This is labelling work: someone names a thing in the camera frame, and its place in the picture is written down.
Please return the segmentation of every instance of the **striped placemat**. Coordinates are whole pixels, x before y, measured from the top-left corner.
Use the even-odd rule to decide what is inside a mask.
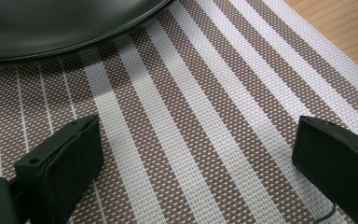
[[[358,133],[358,66],[283,1],[180,0],[98,51],[0,68],[0,176],[96,113],[105,166],[70,223],[311,223],[332,205],[291,163],[297,121]]]

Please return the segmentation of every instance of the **wooden surface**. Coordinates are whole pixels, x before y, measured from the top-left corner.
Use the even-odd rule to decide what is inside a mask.
[[[358,63],[358,0],[285,0]]]

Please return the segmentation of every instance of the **black plate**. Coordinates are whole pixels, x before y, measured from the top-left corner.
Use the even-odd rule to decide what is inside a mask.
[[[115,38],[173,0],[0,1],[0,63],[43,59]]]

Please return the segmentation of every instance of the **black object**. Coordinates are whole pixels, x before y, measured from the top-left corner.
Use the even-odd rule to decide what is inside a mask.
[[[98,117],[66,124],[0,177],[0,223],[66,223],[102,166]]]
[[[302,116],[292,159],[312,184],[358,223],[358,135]]]
[[[0,63],[85,50],[139,28],[173,1],[0,1]]]

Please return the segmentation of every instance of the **woven texture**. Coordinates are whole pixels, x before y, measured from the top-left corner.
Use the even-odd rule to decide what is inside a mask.
[[[0,68],[0,176],[88,114],[105,165],[70,223],[311,223],[332,205],[291,163],[298,118],[358,134],[358,66],[283,1],[180,0],[88,54]]]

